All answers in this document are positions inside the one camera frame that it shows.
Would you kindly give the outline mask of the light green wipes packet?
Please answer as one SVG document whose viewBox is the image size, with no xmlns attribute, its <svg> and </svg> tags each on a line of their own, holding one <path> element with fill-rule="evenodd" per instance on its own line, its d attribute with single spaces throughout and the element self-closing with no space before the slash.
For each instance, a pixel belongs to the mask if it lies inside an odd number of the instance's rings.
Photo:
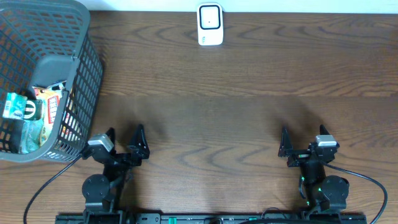
<svg viewBox="0 0 398 224">
<path fill-rule="evenodd" d="M 44 122 L 42 119 L 26 121 L 22 126 L 21 141 L 19 144 L 19 154 L 28 154 L 38 150 L 40 147 L 40 132 Z"/>
</svg>

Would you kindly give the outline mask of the dark green Zam-Buk box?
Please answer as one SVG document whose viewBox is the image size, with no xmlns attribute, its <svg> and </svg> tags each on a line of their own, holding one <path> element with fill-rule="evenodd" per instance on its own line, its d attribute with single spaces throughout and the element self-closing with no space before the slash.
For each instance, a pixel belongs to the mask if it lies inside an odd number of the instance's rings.
<svg viewBox="0 0 398 224">
<path fill-rule="evenodd" d="M 41 119 L 42 107 L 42 100 L 27 100 L 24 111 L 24 120 L 34 121 Z"/>
</svg>

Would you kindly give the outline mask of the yellow snack bag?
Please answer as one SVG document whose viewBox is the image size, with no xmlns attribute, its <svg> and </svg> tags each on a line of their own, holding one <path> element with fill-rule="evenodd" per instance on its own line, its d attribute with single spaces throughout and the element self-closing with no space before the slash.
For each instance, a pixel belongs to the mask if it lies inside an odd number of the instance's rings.
<svg viewBox="0 0 398 224">
<path fill-rule="evenodd" d="M 48 140 L 53 124 L 55 122 L 60 99 L 62 98 L 62 91 L 65 89 L 66 81 L 54 83 L 47 88 L 33 86 L 37 100 L 43 103 L 42 117 L 44 124 L 40 132 L 39 143 L 43 146 Z"/>
</svg>

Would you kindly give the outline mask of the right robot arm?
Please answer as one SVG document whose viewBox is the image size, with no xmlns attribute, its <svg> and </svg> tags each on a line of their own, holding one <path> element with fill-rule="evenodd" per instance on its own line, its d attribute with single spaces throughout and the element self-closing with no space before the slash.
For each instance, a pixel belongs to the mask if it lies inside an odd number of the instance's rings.
<svg viewBox="0 0 398 224">
<path fill-rule="evenodd" d="M 288 130 L 282 128 L 278 156 L 287 158 L 288 167 L 300 168 L 299 191 L 313 213 L 338 213 L 346 208 L 349 182 L 325 172 L 339 147 L 324 125 L 306 149 L 294 149 Z"/>
</svg>

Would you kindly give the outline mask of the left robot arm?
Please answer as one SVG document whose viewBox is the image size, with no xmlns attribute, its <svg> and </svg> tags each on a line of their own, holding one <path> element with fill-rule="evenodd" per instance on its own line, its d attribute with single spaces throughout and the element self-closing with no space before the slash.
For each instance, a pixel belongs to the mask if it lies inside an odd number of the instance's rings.
<svg viewBox="0 0 398 224">
<path fill-rule="evenodd" d="M 93 158 L 104 165 L 102 174 L 89 176 L 82 185 L 85 198 L 83 218 L 85 223 L 123 223 L 126 213 L 118 203 L 131 169 L 148 159 L 150 150 L 146 141 L 144 126 L 139 124 L 133 134 L 127 152 L 115 150 L 116 133 L 109 128 L 104 134 L 91 137 L 83 148 L 82 159 Z"/>
</svg>

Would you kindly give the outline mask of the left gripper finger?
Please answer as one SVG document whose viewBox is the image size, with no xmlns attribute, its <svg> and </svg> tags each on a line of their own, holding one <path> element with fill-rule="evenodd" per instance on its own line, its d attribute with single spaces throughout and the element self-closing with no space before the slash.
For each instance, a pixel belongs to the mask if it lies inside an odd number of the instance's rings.
<svg viewBox="0 0 398 224">
<path fill-rule="evenodd" d="M 148 159 L 150 156 L 149 146 L 146 140 L 144 126 L 139 124 L 134 135 L 132 136 L 127 148 L 130 150 L 132 157 L 138 159 Z"/>
<path fill-rule="evenodd" d="M 115 139 L 116 139 L 116 133 L 114 128 L 109 128 L 106 131 L 106 143 L 109 146 L 114 146 L 115 145 Z"/>
</svg>

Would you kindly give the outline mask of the teal tissue pack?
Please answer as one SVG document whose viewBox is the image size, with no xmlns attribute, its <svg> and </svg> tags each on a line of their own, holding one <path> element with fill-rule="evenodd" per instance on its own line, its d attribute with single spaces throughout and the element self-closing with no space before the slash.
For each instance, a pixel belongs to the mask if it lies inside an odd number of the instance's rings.
<svg viewBox="0 0 398 224">
<path fill-rule="evenodd" d="M 23 120 L 28 98 L 17 93 L 8 93 L 2 117 Z"/>
</svg>

